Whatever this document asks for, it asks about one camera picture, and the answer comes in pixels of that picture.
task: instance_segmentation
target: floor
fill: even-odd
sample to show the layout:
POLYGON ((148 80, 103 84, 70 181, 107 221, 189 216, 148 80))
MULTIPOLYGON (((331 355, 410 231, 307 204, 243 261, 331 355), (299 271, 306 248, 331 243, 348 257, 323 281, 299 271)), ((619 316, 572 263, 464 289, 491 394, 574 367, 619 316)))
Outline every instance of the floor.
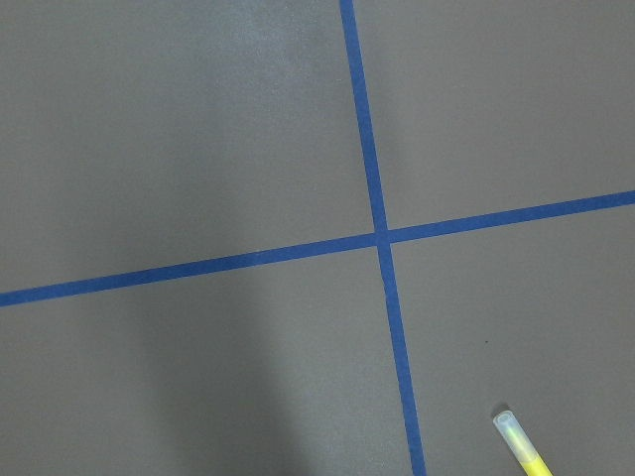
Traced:
POLYGON ((3 7, 0 472, 631 474, 635 5, 354 7, 3 7))

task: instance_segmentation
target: clear cap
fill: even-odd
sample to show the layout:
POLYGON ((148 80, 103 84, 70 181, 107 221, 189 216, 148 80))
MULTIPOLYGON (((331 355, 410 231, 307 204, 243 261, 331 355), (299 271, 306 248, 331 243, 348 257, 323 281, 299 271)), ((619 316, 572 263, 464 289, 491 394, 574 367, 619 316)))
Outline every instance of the clear cap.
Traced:
POLYGON ((538 452, 527 437, 523 427, 509 410, 494 417, 494 425, 521 463, 530 463, 538 457, 538 452))

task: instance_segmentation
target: highlighter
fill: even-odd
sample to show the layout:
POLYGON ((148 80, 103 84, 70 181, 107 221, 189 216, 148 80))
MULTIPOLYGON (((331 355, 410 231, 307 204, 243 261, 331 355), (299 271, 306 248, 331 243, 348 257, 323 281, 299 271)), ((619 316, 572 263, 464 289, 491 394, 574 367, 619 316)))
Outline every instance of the highlighter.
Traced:
POLYGON ((553 476, 514 414, 501 412, 494 417, 494 425, 528 476, 553 476))

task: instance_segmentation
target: blue tape line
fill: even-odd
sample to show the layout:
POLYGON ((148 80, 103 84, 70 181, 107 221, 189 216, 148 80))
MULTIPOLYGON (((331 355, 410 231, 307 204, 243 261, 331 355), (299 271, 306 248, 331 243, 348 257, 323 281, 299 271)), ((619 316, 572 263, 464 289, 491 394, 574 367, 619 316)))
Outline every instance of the blue tape line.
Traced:
POLYGON ((215 258, 211 260, 183 263, 180 265, 153 268, 120 275, 104 276, 89 280, 73 281, 57 285, 42 286, 28 290, 0 294, 0 307, 34 302, 37 300, 65 298, 99 291, 116 290, 131 286, 147 285, 161 281, 207 275, 222 271, 249 268, 252 266, 299 260, 311 256, 327 255, 343 251, 358 250, 375 246, 375 235, 365 234, 319 241, 304 245, 287 246, 274 250, 258 251, 243 255, 215 258))
POLYGON ((398 243, 400 241, 431 238, 434 236, 491 228, 493 226, 511 225, 513 223, 542 220, 545 218, 573 215, 576 213, 632 204, 635 204, 635 190, 488 213, 486 215, 458 218, 457 220, 441 221, 427 225, 409 226, 407 228, 391 230, 389 231, 389 236, 391 243, 398 243))
POLYGON ((375 149, 375 138, 373 135, 370 105, 368 103, 366 79, 362 63, 361 48, 359 46, 357 25, 355 23, 353 2, 352 0, 340 0, 339 7, 344 29, 344 39, 346 41, 346 53, 348 55, 348 67, 350 69, 355 111, 357 113, 357 127, 359 128, 364 169, 366 170, 370 209, 373 216, 375 234, 377 236, 377 257, 379 259, 381 277, 384 283, 384 293, 386 295, 388 325, 393 346, 397 381, 399 383, 402 412, 406 426, 410 462, 415 476, 426 476, 424 447, 421 440, 415 393, 410 374, 406 335, 404 333, 404 323, 399 305, 393 256, 390 242, 388 241, 388 220, 386 218, 384 195, 381 189, 379 164, 377 161, 377 151, 375 149))
POLYGON ((377 162, 377 151, 375 150, 375 137, 373 135, 373 125, 370 117, 370 105, 368 103, 368 93, 366 92, 366 77, 361 60, 361 48, 359 47, 353 2, 352 0, 341 0, 339 7, 341 11, 341 23, 344 27, 348 68, 350 69, 353 100, 355 102, 355 112, 357 113, 357 127, 361 140, 361 152, 364 159, 364 168, 366 169, 366 182, 368 184, 373 225, 376 232, 385 231, 388 229, 386 208, 384 206, 384 194, 381 190, 379 164, 377 162))
POLYGON ((413 381, 410 373, 408 348, 406 346, 406 333, 404 330, 404 321, 401 316, 401 306, 399 304, 397 280, 395 277, 395 266, 393 263, 390 243, 387 241, 378 243, 377 256, 379 258, 381 277, 384 282, 384 293, 386 294, 388 325, 390 327, 390 338, 393 345, 395 369, 397 370, 397 382, 399 384, 402 413, 404 415, 404 424, 406 426, 406 438, 408 441, 408 451, 410 452, 410 463, 415 476, 426 476, 424 445, 421 438, 421 431, 419 429, 415 390, 413 388, 413 381))

